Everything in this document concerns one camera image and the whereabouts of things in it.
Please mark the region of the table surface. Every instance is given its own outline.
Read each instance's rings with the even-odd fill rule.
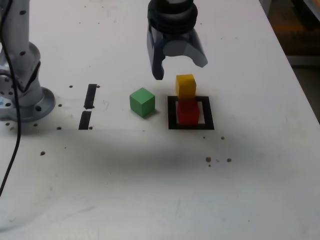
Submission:
[[[162,81],[147,53],[148,2],[31,1],[40,82],[57,106],[23,125],[0,239],[318,240],[320,126],[259,1],[196,0],[209,63],[167,57]],[[209,96],[215,130],[168,130],[181,74]],[[93,130],[78,130],[88,84],[100,85]],[[129,105],[141,87],[156,97],[146,120]],[[0,124],[0,176],[16,128]]]

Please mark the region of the floor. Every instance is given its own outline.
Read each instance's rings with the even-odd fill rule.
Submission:
[[[294,68],[293,71],[320,123],[320,68]]]

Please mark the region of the black tape strip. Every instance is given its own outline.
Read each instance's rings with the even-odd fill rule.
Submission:
[[[86,92],[86,97],[84,101],[84,108],[85,109],[93,109],[95,96],[96,96],[97,84],[89,84],[88,91]]]
[[[91,111],[83,111],[80,119],[79,130],[88,130],[91,118]]]

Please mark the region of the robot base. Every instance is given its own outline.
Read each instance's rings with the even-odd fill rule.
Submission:
[[[43,98],[35,105],[20,107],[21,122],[33,122],[42,119],[48,115],[55,107],[55,96],[49,89],[42,87]],[[17,121],[17,110],[14,103],[8,99],[3,99],[3,105],[0,105],[0,120]]]

